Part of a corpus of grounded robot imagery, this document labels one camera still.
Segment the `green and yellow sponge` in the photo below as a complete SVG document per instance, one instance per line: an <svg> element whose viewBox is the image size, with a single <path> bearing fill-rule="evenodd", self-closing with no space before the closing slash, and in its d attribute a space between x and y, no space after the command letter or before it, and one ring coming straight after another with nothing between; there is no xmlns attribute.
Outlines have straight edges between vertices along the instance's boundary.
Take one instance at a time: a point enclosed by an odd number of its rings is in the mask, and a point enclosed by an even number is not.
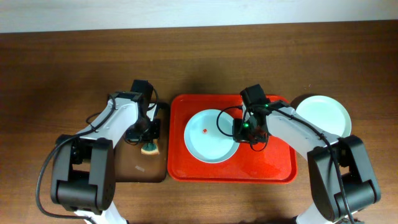
<svg viewBox="0 0 398 224"><path fill-rule="evenodd" d="M145 143L141 147L141 153L149 156L158 155L159 154L158 140L154 139L151 142Z"/></svg>

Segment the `pale blue plate top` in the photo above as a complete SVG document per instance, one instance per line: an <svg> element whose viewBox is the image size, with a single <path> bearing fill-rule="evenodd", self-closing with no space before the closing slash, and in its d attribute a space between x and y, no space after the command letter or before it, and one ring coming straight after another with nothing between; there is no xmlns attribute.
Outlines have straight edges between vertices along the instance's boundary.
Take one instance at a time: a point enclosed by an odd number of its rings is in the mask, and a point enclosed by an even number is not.
<svg viewBox="0 0 398 224"><path fill-rule="evenodd" d="M216 164L227 161L238 150L239 143L231 136L233 117L215 109L193 115L184 130L189 153L201 162Z"/></svg>

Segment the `pale blue plate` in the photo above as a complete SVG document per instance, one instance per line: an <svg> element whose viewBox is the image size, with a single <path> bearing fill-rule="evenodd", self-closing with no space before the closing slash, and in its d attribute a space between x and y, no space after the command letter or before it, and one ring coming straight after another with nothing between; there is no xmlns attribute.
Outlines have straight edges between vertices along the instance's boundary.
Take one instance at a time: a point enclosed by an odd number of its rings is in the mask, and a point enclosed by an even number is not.
<svg viewBox="0 0 398 224"><path fill-rule="evenodd" d="M315 126L340 137L351 135L352 122L346 108L328 96L315 95L298 104L296 112Z"/></svg>
<svg viewBox="0 0 398 224"><path fill-rule="evenodd" d="M233 117L215 109L193 115L184 130L189 153L201 162L216 164L227 161L238 150L239 143L231 136Z"/></svg>

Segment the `pale blue plate bottom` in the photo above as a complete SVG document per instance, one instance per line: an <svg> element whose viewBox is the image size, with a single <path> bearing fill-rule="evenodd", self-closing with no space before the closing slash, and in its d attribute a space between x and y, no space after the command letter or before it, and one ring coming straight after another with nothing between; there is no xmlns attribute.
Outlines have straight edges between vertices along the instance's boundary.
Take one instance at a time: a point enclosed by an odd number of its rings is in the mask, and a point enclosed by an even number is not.
<svg viewBox="0 0 398 224"><path fill-rule="evenodd" d="M315 126L340 137L351 135L352 122L346 108L328 96L315 95L298 104L296 112Z"/></svg>

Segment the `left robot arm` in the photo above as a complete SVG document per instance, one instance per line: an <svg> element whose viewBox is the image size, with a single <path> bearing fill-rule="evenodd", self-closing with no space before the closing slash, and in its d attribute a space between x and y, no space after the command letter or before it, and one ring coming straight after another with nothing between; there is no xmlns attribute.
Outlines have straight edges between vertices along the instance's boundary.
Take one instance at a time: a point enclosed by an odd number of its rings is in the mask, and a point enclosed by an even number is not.
<svg viewBox="0 0 398 224"><path fill-rule="evenodd" d="M147 155L159 153L154 133L156 106L151 93L116 92L106 108L75 135L61 135L53 160L50 198L87 223L126 223L114 202L114 148L120 139L140 144Z"/></svg>

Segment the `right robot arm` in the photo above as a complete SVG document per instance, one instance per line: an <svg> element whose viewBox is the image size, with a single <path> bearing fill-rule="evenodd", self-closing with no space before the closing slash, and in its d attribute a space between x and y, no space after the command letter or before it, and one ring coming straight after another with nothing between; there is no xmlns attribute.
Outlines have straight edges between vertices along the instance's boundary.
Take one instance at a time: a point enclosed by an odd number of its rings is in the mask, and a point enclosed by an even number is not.
<svg viewBox="0 0 398 224"><path fill-rule="evenodd" d="M253 145L281 139L308 163L313 203L291 223L357 223L353 214L377 203L381 190L363 141L340 137L311 124L287 103L244 103L245 116L234 133Z"/></svg>

